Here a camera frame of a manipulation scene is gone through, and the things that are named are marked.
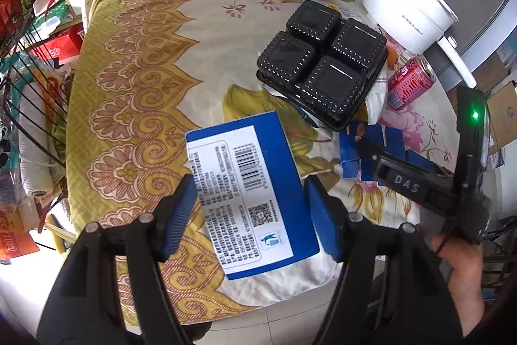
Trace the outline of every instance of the round table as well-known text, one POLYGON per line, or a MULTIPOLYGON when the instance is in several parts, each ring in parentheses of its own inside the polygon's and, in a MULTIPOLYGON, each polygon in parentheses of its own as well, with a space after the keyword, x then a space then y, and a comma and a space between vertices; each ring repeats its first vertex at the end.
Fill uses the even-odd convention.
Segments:
MULTIPOLYGON (((361 0, 327 0, 367 20, 361 0)), ((301 177, 317 174, 330 194, 376 224, 417 223, 412 202, 376 182, 342 179, 339 141, 309 126, 257 80, 257 57, 302 0, 97 0, 71 94, 67 179, 77 231, 89 221, 127 224, 152 210, 189 172, 185 133, 275 110, 301 177)), ((400 60, 404 52, 400 46, 400 60)), ((386 111, 407 148, 452 169, 456 116, 439 83, 410 106, 386 111)), ((324 285, 339 265, 315 256, 228 281, 196 205, 179 250, 162 267, 182 323, 234 316, 324 285)), ((117 258, 126 322, 136 324, 127 262, 117 258)))

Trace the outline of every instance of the floor tile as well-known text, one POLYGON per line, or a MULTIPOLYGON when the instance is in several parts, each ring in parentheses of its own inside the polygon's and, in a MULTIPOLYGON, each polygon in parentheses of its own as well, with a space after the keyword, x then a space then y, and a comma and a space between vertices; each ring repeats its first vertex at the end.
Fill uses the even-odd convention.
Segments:
POLYGON ((269 323, 273 345, 310 345, 320 328, 328 304, 269 323))
POLYGON ((271 345, 271 334, 267 323, 247 328, 209 330, 197 345, 271 345))
POLYGON ((337 282, 337 279, 333 279, 324 286, 306 291, 290 300, 266 307, 267 320, 273 322, 329 303, 337 282))
POLYGON ((255 326, 263 323, 267 323, 265 308, 248 311, 242 315, 223 318, 222 320, 216 320, 212 323, 210 330, 245 328, 247 326, 255 326))
POLYGON ((64 261, 54 250, 40 249, 11 259, 10 266, 0 265, 0 295, 32 335, 36 334, 41 312, 64 261))

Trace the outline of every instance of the white electric pot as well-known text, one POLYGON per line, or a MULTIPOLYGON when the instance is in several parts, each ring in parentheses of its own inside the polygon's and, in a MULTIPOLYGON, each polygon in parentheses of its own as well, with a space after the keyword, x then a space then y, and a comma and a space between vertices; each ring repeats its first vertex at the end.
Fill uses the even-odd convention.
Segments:
POLYGON ((458 17, 443 0, 363 0, 363 5, 390 36, 415 55, 438 42, 467 86, 475 88, 476 80, 456 52, 456 42, 444 36, 458 17))

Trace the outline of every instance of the red soda can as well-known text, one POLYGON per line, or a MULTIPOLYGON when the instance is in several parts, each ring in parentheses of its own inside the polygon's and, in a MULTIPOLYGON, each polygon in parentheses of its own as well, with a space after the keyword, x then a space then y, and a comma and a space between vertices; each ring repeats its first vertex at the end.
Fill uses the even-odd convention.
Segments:
POLYGON ((397 109, 409 104, 436 82, 431 65, 422 55, 409 59, 388 80, 388 105, 397 109))

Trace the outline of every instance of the orange fruit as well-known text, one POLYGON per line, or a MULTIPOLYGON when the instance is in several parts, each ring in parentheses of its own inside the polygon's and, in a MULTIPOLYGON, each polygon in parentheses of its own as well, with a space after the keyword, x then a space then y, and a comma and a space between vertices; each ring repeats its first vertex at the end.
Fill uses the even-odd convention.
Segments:
POLYGON ((399 55, 397 55, 396 50, 390 45, 387 45, 386 49, 388 50, 388 68, 393 69, 399 61, 399 55))

